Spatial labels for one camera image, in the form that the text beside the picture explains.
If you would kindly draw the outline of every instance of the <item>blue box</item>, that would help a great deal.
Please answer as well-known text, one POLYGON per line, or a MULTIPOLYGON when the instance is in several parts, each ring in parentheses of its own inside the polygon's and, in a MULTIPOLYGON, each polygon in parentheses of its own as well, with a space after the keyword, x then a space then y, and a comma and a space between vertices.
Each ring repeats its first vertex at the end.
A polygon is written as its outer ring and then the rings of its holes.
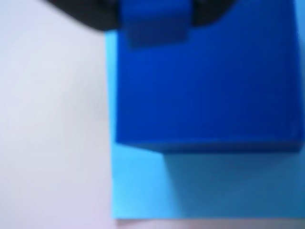
POLYGON ((162 153, 299 151, 294 3, 237 1, 186 42, 132 49, 118 32, 116 142, 162 153))

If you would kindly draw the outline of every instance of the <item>blue tab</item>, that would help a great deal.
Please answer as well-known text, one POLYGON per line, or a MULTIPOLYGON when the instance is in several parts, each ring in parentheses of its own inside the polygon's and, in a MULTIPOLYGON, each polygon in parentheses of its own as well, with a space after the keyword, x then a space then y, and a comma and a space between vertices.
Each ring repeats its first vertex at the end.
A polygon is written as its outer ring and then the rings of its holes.
POLYGON ((190 0, 122 0, 122 29, 132 47, 182 42, 191 26, 190 0))

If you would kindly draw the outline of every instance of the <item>light blue sheet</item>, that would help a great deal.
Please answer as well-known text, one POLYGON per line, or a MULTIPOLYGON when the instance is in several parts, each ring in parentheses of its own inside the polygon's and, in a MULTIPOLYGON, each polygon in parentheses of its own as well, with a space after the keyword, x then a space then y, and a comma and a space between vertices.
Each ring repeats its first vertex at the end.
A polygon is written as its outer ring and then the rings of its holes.
MULTIPOLYGON (((296 6, 304 68, 305 1, 296 6)), ((305 218, 305 151, 164 159, 116 144, 116 33, 106 45, 114 218, 305 218)))

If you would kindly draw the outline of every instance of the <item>blue plastic piece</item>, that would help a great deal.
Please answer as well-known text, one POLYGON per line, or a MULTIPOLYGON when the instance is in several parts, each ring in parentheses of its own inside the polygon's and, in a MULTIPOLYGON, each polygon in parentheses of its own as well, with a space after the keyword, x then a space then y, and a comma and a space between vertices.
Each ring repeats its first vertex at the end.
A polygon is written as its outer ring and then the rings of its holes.
POLYGON ((121 22, 133 48, 185 41, 191 0, 121 0, 121 22))
POLYGON ((240 0, 182 43, 130 49, 127 31, 118 32, 119 144, 163 153, 303 145, 293 1, 240 0))

